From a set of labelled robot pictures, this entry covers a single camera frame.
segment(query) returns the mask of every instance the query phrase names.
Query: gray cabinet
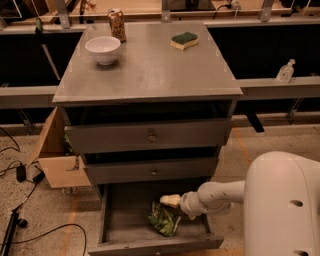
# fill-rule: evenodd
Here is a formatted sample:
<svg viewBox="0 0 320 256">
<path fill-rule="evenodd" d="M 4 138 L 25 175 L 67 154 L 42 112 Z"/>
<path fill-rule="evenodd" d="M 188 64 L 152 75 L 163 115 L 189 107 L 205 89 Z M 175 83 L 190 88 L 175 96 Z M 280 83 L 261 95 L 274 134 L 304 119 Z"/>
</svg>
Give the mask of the gray cabinet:
<svg viewBox="0 0 320 256">
<path fill-rule="evenodd" d="M 149 223 L 153 200 L 195 190 L 215 171 L 241 95 L 206 27 L 126 24 L 119 59 L 98 65 L 84 45 L 110 33 L 88 26 L 54 97 L 65 132 L 101 192 L 100 241 L 91 255 L 160 255 L 218 248 L 206 218 L 182 212 L 174 237 Z M 170 39 L 189 31 L 199 44 L 187 51 Z"/>
</svg>

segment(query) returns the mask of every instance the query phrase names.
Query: cabinet top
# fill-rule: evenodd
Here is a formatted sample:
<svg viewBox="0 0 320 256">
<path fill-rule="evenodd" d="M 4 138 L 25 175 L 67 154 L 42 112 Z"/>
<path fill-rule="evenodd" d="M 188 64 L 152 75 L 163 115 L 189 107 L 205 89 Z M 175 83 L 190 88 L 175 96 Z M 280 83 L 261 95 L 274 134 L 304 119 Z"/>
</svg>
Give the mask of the cabinet top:
<svg viewBox="0 0 320 256">
<path fill-rule="evenodd" d="M 55 93 L 55 104 L 187 101 L 242 94 L 204 24 L 129 23 L 125 30 L 127 41 L 120 46 L 118 60 L 102 66 L 89 56 L 85 43 L 111 35 L 110 26 L 87 26 Z M 170 41 L 184 32 L 198 35 L 198 44 L 181 51 Z"/>
</svg>

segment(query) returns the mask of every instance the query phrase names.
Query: green sponge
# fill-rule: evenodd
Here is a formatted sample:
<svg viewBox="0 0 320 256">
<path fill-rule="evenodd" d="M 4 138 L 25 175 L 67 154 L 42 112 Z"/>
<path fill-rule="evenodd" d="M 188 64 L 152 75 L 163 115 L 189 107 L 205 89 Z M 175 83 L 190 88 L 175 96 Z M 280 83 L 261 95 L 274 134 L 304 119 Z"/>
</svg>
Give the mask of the green sponge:
<svg viewBox="0 0 320 256">
<path fill-rule="evenodd" d="M 176 35 L 171 38 L 171 45 L 180 50 L 184 50 L 198 43 L 198 36 L 190 32 L 185 32 L 181 35 Z"/>
</svg>

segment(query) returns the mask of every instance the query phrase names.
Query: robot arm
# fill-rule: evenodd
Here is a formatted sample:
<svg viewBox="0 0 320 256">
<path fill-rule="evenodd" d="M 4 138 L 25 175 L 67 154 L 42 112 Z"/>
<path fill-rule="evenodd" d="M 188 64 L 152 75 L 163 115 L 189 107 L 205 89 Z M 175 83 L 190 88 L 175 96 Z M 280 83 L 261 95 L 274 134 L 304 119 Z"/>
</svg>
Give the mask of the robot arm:
<svg viewBox="0 0 320 256">
<path fill-rule="evenodd" d="M 201 214 L 226 214 L 233 203 L 243 203 L 244 181 L 231 183 L 206 182 L 197 192 L 163 196 L 160 202 L 172 207 L 181 207 L 190 219 Z"/>
<path fill-rule="evenodd" d="M 284 152 L 259 156 L 245 181 L 207 182 L 197 192 L 162 197 L 195 218 L 244 203 L 246 256 L 319 256 L 320 163 Z"/>
</svg>

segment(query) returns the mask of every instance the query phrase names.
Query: open drawer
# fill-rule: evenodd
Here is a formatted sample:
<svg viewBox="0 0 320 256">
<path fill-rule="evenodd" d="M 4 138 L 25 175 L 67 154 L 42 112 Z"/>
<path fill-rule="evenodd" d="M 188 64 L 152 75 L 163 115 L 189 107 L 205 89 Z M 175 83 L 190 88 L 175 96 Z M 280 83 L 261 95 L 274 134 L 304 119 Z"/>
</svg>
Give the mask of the open drawer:
<svg viewBox="0 0 320 256">
<path fill-rule="evenodd" d="M 97 247 L 89 248 L 89 254 L 140 256 L 219 248 L 223 237 L 210 233 L 205 216 L 191 221 L 176 210 L 181 220 L 173 237 L 159 234 L 147 218 L 153 200 L 196 190 L 201 182 L 204 179 L 105 185 L 100 241 Z"/>
</svg>

